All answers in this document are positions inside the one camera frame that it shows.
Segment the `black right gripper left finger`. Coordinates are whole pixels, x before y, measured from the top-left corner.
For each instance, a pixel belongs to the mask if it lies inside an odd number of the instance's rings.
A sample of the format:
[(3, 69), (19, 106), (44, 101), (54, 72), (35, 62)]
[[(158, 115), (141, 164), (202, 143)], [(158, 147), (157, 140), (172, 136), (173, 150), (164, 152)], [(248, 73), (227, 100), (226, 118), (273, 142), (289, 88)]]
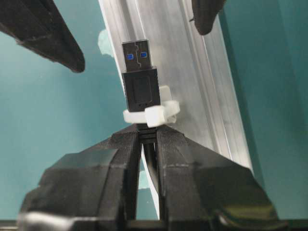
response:
[(28, 192), (21, 231), (123, 231), (136, 216), (141, 145), (129, 126), (46, 169)]

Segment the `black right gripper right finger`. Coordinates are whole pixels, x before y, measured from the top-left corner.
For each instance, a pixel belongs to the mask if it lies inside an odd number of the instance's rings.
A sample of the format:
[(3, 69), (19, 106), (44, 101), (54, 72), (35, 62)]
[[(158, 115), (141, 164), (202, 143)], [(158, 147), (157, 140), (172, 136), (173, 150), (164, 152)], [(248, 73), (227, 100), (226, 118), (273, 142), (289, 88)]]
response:
[(157, 130), (157, 155), (170, 231), (285, 231), (250, 169), (168, 126)]

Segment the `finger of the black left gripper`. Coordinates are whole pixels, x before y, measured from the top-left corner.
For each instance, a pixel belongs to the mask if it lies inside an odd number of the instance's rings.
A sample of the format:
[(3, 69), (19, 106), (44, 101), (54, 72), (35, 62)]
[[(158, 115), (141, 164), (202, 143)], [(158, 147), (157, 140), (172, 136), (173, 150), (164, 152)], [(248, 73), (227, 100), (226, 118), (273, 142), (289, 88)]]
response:
[(75, 73), (85, 70), (84, 55), (52, 0), (2, 0), (0, 30)]
[(194, 21), (201, 36), (212, 31), (215, 18), (225, 3), (225, 0), (192, 0), (193, 17), (189, 22)]

